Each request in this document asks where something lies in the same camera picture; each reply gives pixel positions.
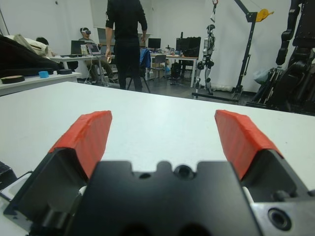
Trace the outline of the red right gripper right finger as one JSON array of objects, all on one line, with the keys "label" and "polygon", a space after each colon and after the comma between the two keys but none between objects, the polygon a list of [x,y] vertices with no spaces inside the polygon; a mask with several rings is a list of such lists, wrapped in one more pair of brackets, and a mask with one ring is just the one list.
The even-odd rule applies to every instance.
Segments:
[{"label": "red right gripper right finger", "polygon": [[216,110],[223,153],[254,202],[297,202],[309,190],[275,144],[246,116]]}]

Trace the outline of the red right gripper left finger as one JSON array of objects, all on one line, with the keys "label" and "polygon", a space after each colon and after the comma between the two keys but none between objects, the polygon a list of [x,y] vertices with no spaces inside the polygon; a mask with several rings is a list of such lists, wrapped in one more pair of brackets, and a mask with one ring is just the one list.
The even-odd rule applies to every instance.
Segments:
[{"label": "red right gripper left finger", "polygon": [[4,216],[30,236],[63,236],[102,159],[111,111],[81,115],[56,141],[5,208]]}]

